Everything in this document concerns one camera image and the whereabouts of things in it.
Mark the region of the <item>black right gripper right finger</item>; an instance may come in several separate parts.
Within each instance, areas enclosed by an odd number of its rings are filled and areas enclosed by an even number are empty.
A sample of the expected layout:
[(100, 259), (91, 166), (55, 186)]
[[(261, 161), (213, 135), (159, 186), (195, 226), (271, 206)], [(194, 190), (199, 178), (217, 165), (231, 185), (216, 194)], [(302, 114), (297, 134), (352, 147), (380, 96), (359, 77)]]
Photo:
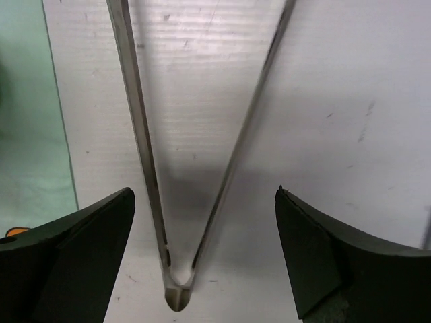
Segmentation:
[(360, 231), (282, 188), (275, 214), (301, 321), (430, 321), (428, 250)]

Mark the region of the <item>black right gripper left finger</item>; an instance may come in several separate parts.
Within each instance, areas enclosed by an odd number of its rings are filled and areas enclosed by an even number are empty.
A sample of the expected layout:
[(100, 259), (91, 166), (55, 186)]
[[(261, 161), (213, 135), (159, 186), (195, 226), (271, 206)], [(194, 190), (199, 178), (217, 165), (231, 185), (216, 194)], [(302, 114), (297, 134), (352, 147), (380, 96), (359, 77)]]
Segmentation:
[(1, 238), (2, 322), (103, 322), (135, 213), (124, 188)]

